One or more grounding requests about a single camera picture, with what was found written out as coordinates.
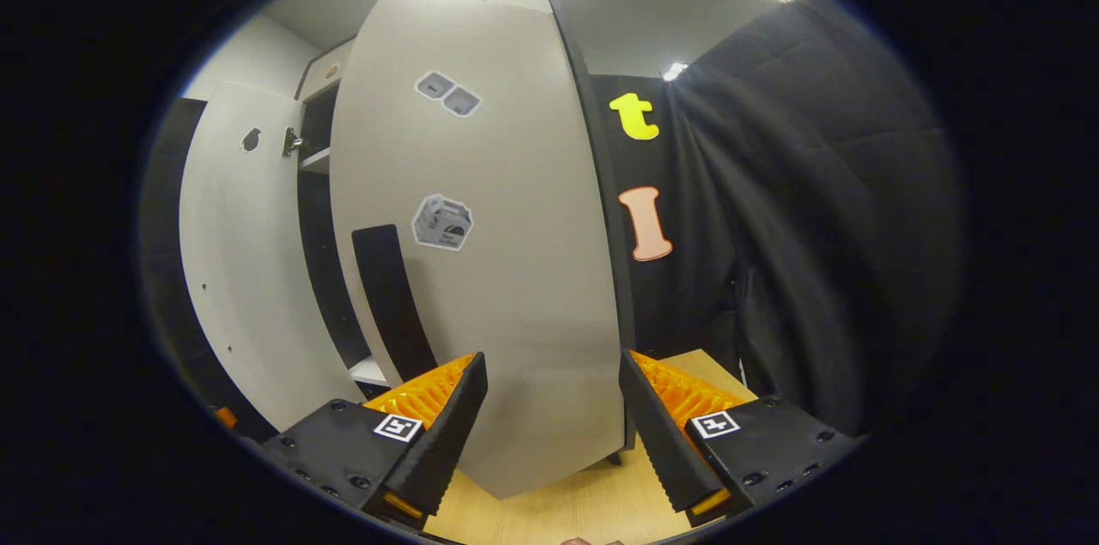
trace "gray sticker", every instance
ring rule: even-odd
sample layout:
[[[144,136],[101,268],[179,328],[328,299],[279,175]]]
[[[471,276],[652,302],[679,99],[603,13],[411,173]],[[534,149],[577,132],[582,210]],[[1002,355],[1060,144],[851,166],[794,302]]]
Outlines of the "gray sticker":
[[[428,73],[428,75],[424,76],[423,79],[418,80],[415,85],[417,92],[420,92],[420,94],[426,96],[428,99],[432,100],[442,98],[444,94],[449,92],[452,88],[454,88],[454,82],[446,79],[446,77],[443,76],[443,73],[440,71]]]
[[[412,234],[417,244],[425,247],[459,252],[471,229],[474,219],[469,209],[440,193],[423,198],[412,216]]]
[[[452,114],[469,115],[480,105],[480,99],[474,92],[466,90],[466,88],[458,87],[446,96],[446,99],[443,100],[443,105],[447,110],[451,110]]]

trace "orange gripper pad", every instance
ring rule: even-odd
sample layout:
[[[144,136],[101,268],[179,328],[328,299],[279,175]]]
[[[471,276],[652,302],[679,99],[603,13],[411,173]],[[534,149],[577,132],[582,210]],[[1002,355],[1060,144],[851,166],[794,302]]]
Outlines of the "orange gripper pad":
[[[664,403],[664,409],[671,415],[671,420],[676,422],[676,426],[679,427],[684,436],[687,436],[685,429],[687,421],[752,401],[751,398],[736,397],[734,393],[723,391],[643,354],[633,351],[630,351],[630,354],[645,374],[648,383],[653,386],[653,390]],[[690,442],[691,446],[695,446],[690,437],[687,437],[687,441]]]
[[[417,376],[403,385],[386,391],[367,401],[363,405],[386,414],[397,414],[408,419],[423,421],[424,429],[431,429],[439,413],[446,405],[446,400],[454,392],[455,385],[462,379],[462,372],[474,359],[469,354],[440,365],[431,371]]]

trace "black fabric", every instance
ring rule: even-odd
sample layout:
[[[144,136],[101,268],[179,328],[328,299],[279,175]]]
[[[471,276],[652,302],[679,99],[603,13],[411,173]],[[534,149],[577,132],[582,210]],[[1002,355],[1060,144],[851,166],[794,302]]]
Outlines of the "black fabric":
[[[709,185],[700,149],[690,135],[684,134],[688,131],[686,123],[671,107],[663,80],[591,76],[591,84],[599,100],[598,118],[602,119],[602,126],[592,131],[607,132],[619,193],[637,186],[655,186],[659,190],[656,210],[660,227],[673,247],[663,258],[633,259],[635,241],[630,212],[618,202],[606,209],[631,238],[621,255],[630,269],[635,349],[652,358],[664,358],[718,346],[711,356],[728,368],[735,362],[722,347],[732,346],[730,279],[735,247],[724,201],[720,191]],[[653,111],[645,119],[659,126],[655,138],[637,141],[623,133],[619,113],[609,103],[628,92],[636,92],[641,100],[652,103]]]
[[[902,399],[958,298],[962,225],[943,127],[888,45],[797,0],[673,82],[593,87],[619,188],[659,189],[673,243],[630,260],[639,352],[743,363],[748,388],[848,435]],[[624,92],[653,104],[654,140],[622,131]]]
[[[669,87],[758,260],[737,341],[778,392],[801,386],[810,412],[865,431],[918,380],[958,296],[941,123],[888,46],[828,0],[758,18]]]

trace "sticker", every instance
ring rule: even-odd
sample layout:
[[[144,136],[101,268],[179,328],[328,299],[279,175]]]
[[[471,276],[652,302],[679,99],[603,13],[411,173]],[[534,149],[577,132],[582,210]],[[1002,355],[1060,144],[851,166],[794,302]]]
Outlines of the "sticker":
[[[671,241],[664,237],[660,218],[656,214],[656,198],[659,197],[655,186],[637,186],[619,196],[619,201],[630,211],[630,219],[633,220],[633,233],[637,238],[637,246],[633,249],[635,260],[654,260],[671,253]]]
[[[444,94],[454,88],[455,84],[440,71],[428,73],[415,82],[415,91],[426,96],[428,99],[442,99]]]
[[[660,134],[660,127],[645,122],[645,112],[653,111],[648,100],[637,99],[636,92],[625,92],[610,103],[611,110],[619,113],[622,131],[630,137],[641,141],[652,140]]]
[[[469,209],[440,193],[423,198],[412,216],[412,234],[417,244],[425,247],[460,252],[473,229]]]
[[[443,100],[443,107],[447,108],[452,114],[465,118],[465,115],[473,114],[480,107],[480,99],[474,92],[466,90],[466,88],[458,87],[446,96],[446,99]]]
[[[698,430],[698,433],[703,440],[731,434],[737,429],[741,429],[741,426],[736,424],[736,421],[729,415],[729,412],[725,412],[724,410],[721,412],[714,412],[713,414],[707,414],[706,416],[697,416],[691,419],[690,422],[695,424],[695,429]]]
[[[258,127],[253,127],[253,130],[249,131],[247,135],[244,135],[243,140],[241,140],[241,148],[244,148],[245,153],[251,153],[256,149],[256,146],[259,146],[259,133]]]
[[[473,114],[480,107],[479,96],[469,88],[459,87],[440,71],[429,71],[415,82],[415,91],[431,100],[442,100],[443,108],[459,118]]]
[[[374,427],[374,433],[391,437],[393,440],[399,440],[401,442],[408,442],[409,440],[412,440],[412,436],[415,435],[418,431],[420,431],[422,425],[423,421],[390,414],[381,421],[381,424]]]

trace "white cabinet door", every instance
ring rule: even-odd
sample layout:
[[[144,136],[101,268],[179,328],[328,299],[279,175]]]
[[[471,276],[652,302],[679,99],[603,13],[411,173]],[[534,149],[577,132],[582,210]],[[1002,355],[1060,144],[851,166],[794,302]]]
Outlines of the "white cabinet door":
[[[195,313],[233,382],[279,431],[330,399],[362,397],[310,289],[298,154],[282,155],[286,127],[301,130],[301,116],[297,100],[218,85],[179,192],[179,244]]]
[[[480,98],[417,92],[437,71]],[[355,41],[329,174],[341,265],[386,379],[352,232],[396,224],[437,362],[482,351],[488,396],[459,468],[498,498],[621,447],[619,332],[591,145],[552,13],[485,0],[381,0]],[[470,209],[460,251],[417,244],[440,193]]]

